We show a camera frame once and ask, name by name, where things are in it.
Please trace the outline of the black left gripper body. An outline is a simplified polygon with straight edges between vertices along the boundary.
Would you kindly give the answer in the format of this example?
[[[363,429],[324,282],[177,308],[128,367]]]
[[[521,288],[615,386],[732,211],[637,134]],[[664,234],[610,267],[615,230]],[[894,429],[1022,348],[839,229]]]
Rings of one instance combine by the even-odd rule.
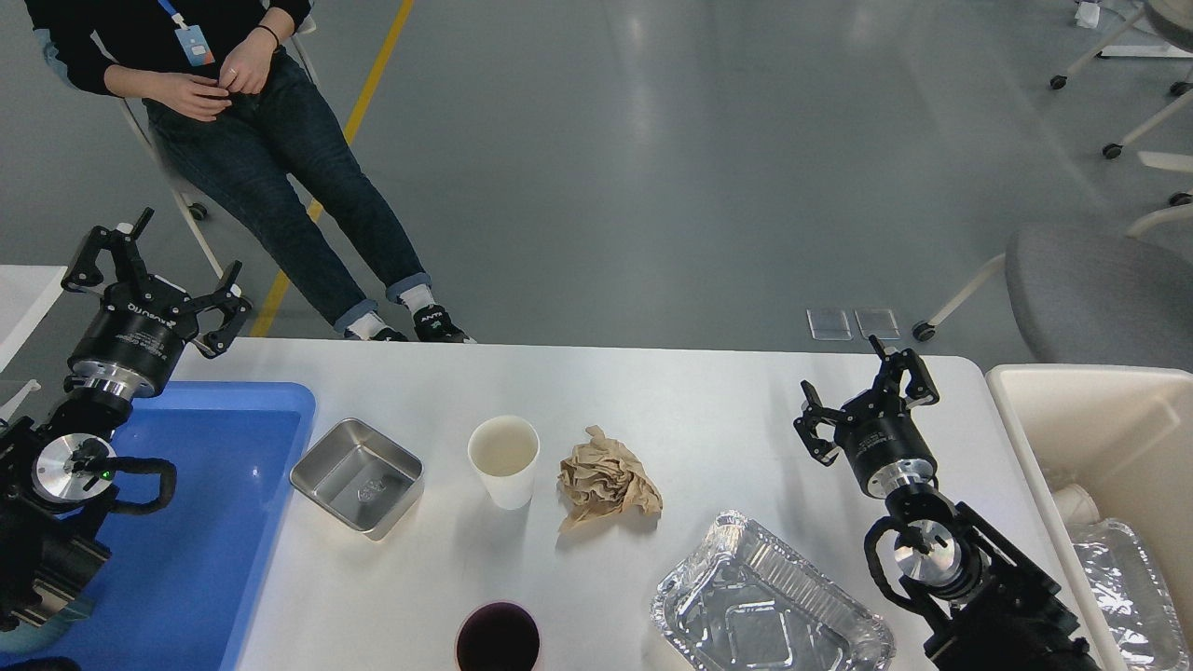
[[[125,399],[159,396],[186,344],[198,334],[198,320],[183,313],[192,296],[171,283],[148,289],[111,283],[101,293],[101,310],[68,358],[75,384],[97,378],[122,388]]]

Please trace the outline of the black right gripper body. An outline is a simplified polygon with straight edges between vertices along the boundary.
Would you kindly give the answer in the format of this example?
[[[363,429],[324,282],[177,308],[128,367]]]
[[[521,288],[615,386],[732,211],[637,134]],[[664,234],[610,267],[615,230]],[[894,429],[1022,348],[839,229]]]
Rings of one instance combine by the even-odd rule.
[[[866,495],[883,500],[908,484],[933,484],[937,458],[898,394],[865,390],[843,405],[841,449]]]

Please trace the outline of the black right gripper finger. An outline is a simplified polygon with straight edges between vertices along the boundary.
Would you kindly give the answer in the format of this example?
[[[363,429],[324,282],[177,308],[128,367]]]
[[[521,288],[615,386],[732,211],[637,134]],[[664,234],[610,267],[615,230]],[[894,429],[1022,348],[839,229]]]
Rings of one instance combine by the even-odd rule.
[[[802,414],[793,420],[793,427],[811,458],[828,467],[840,455],[845,455],[849,466],[853,467],[857,462],[857,450],[843,445],[843,438],[849,438],[853,429],[857,427],[854,415],[857,415],[857,399],[860,399],[860,394],[851,398],[847,404],[843,404],[843,407],[832,408],[821,404],[816,387],[808,378],[802,380],[801,390],[804,395],[804,404],[802,404]],[[840,436],[834,433],[834,438],[826,439],[820,433],[822,425],[832,426],[836,432],[840,432]]]
[[[877,336],[869,336],[869,341],[880,361],[870,389],[869,410],[878,417],[908,417],[913,408],[940,401],[937,382],[916,351],[884,347]]]

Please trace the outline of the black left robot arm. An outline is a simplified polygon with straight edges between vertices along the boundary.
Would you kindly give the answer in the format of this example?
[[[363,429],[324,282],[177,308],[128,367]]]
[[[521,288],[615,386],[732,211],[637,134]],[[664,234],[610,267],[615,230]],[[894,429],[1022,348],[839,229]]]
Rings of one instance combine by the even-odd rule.
[[[152,216],[148,208],[126,229],[85,235],[62,289],[101,304],[69,357],[64,398],[47,421],[21,417],[4,427],[4,632],[43,627],[78,601],[111,558],[98,540],[107,515],[171,504],[174,463],[117,455],[116,430],[135,399],[166,389],[186,347],[209,361],[225,353],[251,310],[236,284],[240,261],[199,296],[152,273],[138,251]]]

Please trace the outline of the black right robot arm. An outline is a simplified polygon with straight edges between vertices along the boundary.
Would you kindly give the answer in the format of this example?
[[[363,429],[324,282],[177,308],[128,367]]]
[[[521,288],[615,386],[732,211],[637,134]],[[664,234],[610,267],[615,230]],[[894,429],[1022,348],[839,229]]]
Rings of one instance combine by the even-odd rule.
[[[911,420],[914,407],[940,399],[925,361],[869,341],[879,358],[869,389],[832,408],[803,381],[793,427],[811,458],[843,456],[860,491],[885,505],[863,542],[878,590],[925,620],[922,650],[939,670],[1095,670],[1061,584],[940,492],[937,458]]]

